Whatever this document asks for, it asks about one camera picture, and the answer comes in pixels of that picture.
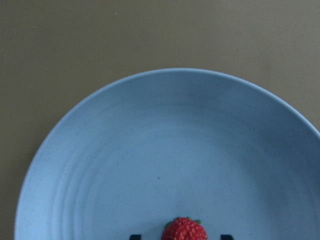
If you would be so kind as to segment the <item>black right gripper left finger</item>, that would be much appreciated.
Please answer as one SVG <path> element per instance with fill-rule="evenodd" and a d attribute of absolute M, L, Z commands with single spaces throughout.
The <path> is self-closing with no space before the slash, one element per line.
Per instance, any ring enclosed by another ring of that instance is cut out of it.
<path fill-rule="evenodd" d="M 129 240 L 142 240 L 142 235 L 141 234 L 131 234 L 129 236 Z"/>

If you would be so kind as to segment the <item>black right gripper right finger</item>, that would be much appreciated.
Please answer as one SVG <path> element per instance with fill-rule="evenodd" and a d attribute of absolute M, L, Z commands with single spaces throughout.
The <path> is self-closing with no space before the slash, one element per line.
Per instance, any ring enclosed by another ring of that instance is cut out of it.
<path fill-rule="evenodd" d="M 234 237 L 231 234 L 221 234 L 220 240 L 234 240 Z"/>

